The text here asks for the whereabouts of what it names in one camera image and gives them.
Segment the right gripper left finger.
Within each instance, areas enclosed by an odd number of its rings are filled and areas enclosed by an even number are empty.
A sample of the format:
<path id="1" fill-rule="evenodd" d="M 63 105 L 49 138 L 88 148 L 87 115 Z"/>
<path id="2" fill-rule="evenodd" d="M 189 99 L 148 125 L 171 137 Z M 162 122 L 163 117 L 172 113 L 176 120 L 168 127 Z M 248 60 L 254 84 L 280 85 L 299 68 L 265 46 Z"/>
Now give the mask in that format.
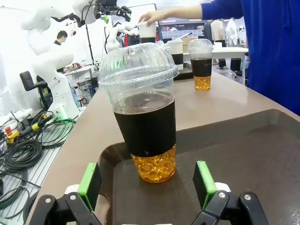
<path id="1" fill-rule="evenodd" d="M 80 184 L 69 186 L 61 198 L 43 195 L 32 213 L 30 225 L 99 225 L 94 214 L 102 183 L 98 163 L 89 163 Z"/>

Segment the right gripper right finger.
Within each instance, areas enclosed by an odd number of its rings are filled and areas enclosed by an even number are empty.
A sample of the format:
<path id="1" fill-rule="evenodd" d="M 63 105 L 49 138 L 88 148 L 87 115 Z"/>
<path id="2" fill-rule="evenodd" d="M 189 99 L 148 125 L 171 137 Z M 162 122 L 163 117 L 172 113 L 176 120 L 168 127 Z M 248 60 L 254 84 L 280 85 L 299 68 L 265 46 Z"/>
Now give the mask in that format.
<path id="1" fill-rule="evenodd" d="M 227 184 L 215 183 L 206 162 L 197 161 L 193 175 L 201 211 L 194 225 L 217 225 L 220 220 L 232 225 L 268 225 L 262 205 L 253 192 L 232 194 Z"/>

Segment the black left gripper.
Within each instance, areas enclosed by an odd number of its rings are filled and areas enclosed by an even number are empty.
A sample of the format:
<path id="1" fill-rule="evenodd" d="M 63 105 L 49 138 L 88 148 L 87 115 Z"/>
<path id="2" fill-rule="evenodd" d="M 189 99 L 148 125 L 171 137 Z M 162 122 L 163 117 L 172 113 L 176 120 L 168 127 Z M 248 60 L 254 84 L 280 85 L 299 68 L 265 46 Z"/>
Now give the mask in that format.
<path id="1" fill-rule="evenodd" d="M 117 0 L 96 0 L 94 7 L 94 15 L 99 15 L 99 18 L 105 23 L 109 22 L 109 15 L 117 15 L 123 17 L 125 21 L 131 21 L 132 11 L 128 7 L 118 7 Z"/>

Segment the person's right hand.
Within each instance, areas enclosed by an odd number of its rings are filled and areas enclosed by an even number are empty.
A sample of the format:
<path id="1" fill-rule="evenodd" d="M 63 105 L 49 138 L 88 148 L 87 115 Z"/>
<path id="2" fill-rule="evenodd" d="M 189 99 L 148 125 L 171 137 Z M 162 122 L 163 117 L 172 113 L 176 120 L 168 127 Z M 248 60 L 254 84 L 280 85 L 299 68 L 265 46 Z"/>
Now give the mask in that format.
<path id="1" fill-rule="evenodd" d="M 160 11 L 150 11 L 147 12 L 139 18 L 139 23 L 146 23 L 147 26 L 152 25 L 154 22 L 158 22 L 160 20 L 165 19 L 165 12 L 163 10 Z"/>

